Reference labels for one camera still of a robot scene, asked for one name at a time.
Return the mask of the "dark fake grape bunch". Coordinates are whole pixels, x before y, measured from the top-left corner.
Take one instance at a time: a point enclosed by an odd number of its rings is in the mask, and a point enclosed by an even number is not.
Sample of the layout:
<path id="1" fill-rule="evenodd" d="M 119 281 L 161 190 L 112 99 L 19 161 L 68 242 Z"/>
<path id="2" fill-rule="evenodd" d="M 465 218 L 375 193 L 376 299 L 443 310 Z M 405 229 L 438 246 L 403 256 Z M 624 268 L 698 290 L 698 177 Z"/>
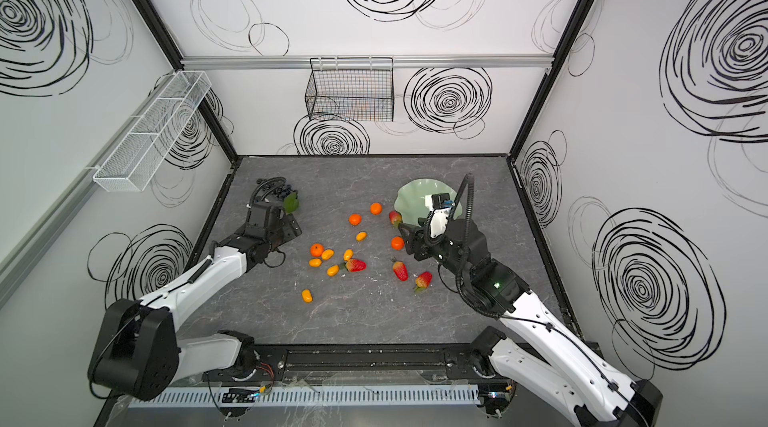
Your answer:
<path id="1" fill-rule="evenodd" d="M 298 191 L 288 185 L 280 185 L 274 188 L 268 194 L 268 197 L 270 199 L 274 198 L 286 214 L 292 214 L 300 206 Z"/>

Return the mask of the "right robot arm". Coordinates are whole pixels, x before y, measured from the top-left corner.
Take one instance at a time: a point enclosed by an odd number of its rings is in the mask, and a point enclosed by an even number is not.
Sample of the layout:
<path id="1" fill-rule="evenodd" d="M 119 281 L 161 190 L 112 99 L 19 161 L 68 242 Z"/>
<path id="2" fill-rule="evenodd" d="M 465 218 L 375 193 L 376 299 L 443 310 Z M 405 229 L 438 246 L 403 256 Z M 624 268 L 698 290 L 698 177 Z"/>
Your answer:
<path id="1" fill-rule="evenodd" d="M 653 426 L 663 401 L 650 381 L 633 380 L 610 365 L 550 312 L 511 268 L 494 259 L 474 221 L 449 222 L 437 238 L 427 225 L 398 226 L 415 260 L 446 267 L 460 296 L 524 340 L 517 344 L 489 328 L 480 355 L 492 371 L 515 381 L 574 426 Z"/>

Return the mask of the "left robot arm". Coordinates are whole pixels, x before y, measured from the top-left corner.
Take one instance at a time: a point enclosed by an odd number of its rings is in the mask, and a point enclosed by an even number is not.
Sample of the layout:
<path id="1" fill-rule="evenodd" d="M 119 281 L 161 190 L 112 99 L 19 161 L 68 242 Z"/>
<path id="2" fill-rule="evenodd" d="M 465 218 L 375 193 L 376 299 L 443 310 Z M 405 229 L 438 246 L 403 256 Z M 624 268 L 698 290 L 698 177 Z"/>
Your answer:
<path id="1" fill-rule="evenodd" d="M 191 270 L 138 300 L 115 301 L 104 314 L 87 369 L 90 386 L 148 401 L 172 383 L 205 372 L 252 377 L 260 361 L 251 336 L 222 330 L 180 341 L 177 332 L 214 294 L 301 233 L 285 208 L 254 202 L 245 222 Z"/>

